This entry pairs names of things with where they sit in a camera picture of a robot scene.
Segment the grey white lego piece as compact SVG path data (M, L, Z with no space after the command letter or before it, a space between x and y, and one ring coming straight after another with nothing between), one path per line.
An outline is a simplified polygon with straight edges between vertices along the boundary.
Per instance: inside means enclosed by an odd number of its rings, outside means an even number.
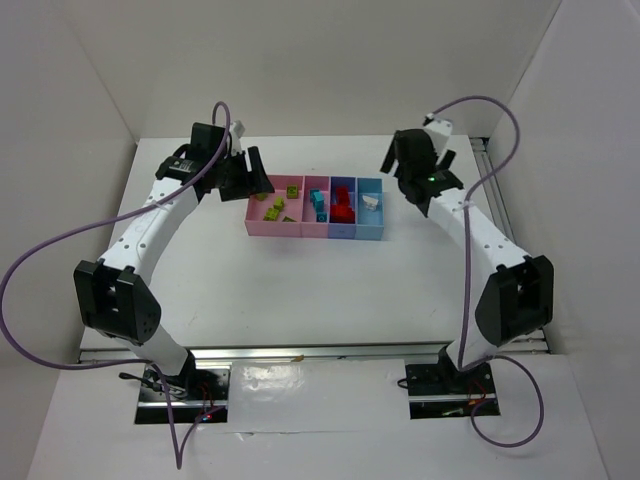
M373 196L362 195L361 200L364 208L369 211L376 211L380 206L380 200Z

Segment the green lego from multicolour stack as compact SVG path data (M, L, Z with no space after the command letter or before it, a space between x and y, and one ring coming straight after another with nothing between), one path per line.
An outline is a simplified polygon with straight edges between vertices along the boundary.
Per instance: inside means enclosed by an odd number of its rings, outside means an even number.
M273 203L273 207L278 210L278 211L282 211L285 207L285 201L283 198L281 197L277 197L276 200Z

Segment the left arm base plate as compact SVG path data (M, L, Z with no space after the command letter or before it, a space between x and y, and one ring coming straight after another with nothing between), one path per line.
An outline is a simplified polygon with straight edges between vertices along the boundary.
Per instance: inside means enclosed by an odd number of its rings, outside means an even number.
M188 390L169 385L172 412L176 424L192 423L206 414L203 424L221 424L228 420L228 396L231 379L229 366L215 365L199 371L200 380ZM168 423L166 398L155 370L146 368L139 382L139 394L134 423L160 425Z

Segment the long green lego brick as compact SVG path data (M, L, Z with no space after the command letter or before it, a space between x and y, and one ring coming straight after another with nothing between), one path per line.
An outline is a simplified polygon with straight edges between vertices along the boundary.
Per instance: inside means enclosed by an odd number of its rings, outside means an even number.
M268 208L264 214L263 220L268 222L276 222L279 218L280 211L276 208Z

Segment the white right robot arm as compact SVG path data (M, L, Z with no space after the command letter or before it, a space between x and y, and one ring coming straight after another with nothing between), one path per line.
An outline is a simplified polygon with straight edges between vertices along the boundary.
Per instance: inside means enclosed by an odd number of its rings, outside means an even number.
M380 168L392 174L406 200L438 225L464 254L460 336L438 354L427 382L451 387L467 382L480 366L514 339L553 317L554 267L506 238L468 199L451 171L449 134L430 127L394 133Z

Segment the narrow pink container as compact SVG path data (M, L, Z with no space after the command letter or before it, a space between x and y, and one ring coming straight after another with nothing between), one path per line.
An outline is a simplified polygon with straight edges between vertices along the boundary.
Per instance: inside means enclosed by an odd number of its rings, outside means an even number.
M311 201L311 191L318 190L323 196L323 217L317 219L317 212ZM329 176L307 175L303 178L303 213L301 233L306 238L327 238L329 227Z

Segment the aluminium front rail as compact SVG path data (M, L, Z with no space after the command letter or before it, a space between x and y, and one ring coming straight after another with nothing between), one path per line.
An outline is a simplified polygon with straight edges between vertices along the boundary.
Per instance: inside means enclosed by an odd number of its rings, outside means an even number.
M196 348L188 347L199 360L287 360L325 358L368 358L368 357L427 357L437 356L443 343L395 343L395 344L345 344L313 346L274 346L246 348ZM525 336L503 347L503 352L516 354L549 353L549 346L541 332ZM133 353L126 349L83 349L79 354L80 363L132 359Z

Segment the large pink container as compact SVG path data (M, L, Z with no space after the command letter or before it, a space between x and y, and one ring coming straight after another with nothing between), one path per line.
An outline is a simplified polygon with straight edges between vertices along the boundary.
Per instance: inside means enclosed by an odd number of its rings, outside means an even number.
M250 236L270 236L270 237L301 237L301 221L303 213L303 176L302 175L269 175L269 180L275 188L275 192L269 194L264 201L258 201L255 196L251 196L245 214L245 227ZM288 185L296 185L299 189L297 199L286 197ZM276 222L264 221L263 217L268 208L273 207L277 197L285 201L285 207L280 212ZM289 216L295 219L296 223L283 222L283 218Z

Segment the green lego brick from stack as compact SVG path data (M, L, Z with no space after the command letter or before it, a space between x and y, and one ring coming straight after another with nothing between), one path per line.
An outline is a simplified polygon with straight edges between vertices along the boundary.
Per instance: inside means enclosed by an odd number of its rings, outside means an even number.
M296 185L288 185L286 188L286 197L288 199L297 199L299 197L299 189Z

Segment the small cyan lego brick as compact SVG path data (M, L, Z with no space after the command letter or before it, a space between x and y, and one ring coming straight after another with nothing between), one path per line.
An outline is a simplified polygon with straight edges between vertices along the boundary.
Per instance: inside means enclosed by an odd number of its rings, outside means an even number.
M324 196L322 194L322 192L318 189L311 189L310 190L310 201L312 203L316 203L316 202L323 202L324 201Z

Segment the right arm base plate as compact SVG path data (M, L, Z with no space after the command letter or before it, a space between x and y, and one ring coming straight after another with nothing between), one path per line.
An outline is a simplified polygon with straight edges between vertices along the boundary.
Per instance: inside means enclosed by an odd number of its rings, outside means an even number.
M408 393L410 418L453 419L499 416L493 374L487 364L472 373L445 381L435 364L407 364L397 385Z

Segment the dark blue container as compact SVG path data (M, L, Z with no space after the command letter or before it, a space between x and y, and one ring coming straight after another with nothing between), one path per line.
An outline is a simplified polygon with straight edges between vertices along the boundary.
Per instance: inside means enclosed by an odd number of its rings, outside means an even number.
M357 217L356 178L332 176L330 178L329 190L329 237L335 239L354 239L356 233L356 218L354 224L332 223L330 221L330 205L337 204L335 199L335 189L339 186L345 186L348 188L350 196L349 205L353 208Z

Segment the aluminium side rail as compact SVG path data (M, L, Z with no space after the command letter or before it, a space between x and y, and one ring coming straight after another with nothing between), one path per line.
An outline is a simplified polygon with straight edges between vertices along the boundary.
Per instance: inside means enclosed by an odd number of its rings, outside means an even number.
M484 137L470 138L471 149L481 177L488 174L497 165L489 155L488 141L489 139ZM488 202L492 220L509 241L514 241L514 232L497 177L494 176L486 180L482 188Z

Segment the curved red lego brick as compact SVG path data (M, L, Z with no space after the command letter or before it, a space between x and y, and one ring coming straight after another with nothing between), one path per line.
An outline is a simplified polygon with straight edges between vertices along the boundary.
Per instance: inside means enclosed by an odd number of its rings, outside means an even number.
M339 186L335 189L335 199L336 203L339 205L349 205L350 204L350 196L349 190L345 186Z

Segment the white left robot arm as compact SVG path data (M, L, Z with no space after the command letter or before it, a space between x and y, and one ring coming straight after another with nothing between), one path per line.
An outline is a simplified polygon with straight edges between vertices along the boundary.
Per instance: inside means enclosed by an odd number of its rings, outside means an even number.
M203 197L222 201L271 193L258 148L243 149L245 128L195 123L190 141L158 167L145 213L94 262L82 261L73 279L83 324L157 365L173 392L186 396L205 383L194 355L161 326L162 308L150 290L157 263Z

